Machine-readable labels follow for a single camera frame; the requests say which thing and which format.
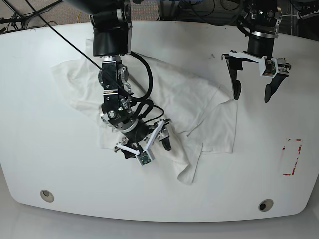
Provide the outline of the white printed T-shirt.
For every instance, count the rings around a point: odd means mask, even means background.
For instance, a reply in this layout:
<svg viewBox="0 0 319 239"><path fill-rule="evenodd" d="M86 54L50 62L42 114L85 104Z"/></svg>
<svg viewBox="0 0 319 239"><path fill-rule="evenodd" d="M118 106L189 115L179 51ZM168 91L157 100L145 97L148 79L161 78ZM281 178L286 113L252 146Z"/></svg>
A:
<svg viewBox="0 0 319 239"><path fill-rule="evenodd" d="M122 135L102 122L98 108L103 101L97 66L90 57L62 62L51 68L52 76L68 105L94 121L99 129L98 146L113 149ZM159 142L151 148L155 156L172 162L178 181L190 185L203 153L231 153L236 132L237 103L217 83L167 62L146 57L154 86L151 99L165 111L172 149Z"/></svg>

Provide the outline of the white power strip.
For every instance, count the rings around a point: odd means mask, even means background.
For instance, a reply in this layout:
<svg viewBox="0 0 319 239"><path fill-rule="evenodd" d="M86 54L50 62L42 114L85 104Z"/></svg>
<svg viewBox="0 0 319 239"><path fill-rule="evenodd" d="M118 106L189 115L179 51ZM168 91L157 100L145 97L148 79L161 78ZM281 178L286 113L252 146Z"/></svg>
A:
<svg viewBox="0 0 319 239"><path fill-rule="evenodd" d="M315 17L319 15L319 8L315 8L315 7L309 7L309 8L303 8L300 11L298 11L297 13L297 19L308 19L311 17Z"/></svg>

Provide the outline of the red tape rectangle marking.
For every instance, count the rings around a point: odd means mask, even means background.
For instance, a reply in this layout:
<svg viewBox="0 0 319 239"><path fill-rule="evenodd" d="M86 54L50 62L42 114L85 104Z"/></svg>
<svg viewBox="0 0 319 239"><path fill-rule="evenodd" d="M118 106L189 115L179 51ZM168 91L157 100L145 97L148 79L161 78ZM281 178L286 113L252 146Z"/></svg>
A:
<svg viewBox="0 0 319 239"><path fill-rule="evenodd" d="M301 139L286 138L280 158L280 175L293 176L302 148Z"/></svg>

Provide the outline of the black tripod stand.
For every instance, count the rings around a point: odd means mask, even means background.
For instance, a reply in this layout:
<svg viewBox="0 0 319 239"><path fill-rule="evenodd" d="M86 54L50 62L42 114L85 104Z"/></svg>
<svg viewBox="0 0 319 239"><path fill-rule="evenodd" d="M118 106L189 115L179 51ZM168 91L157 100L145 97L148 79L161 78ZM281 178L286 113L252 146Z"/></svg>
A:
<svg viewBox="0 0 319 239"><path fill-rule="evenodd" d="M0 28L1 34L26 30L29 22L37 17L35 12L21 14L9 1L3 0L2 2L13 12L13 15L11 18L0 18L0 24L7 24L6 27Z"/></svg>

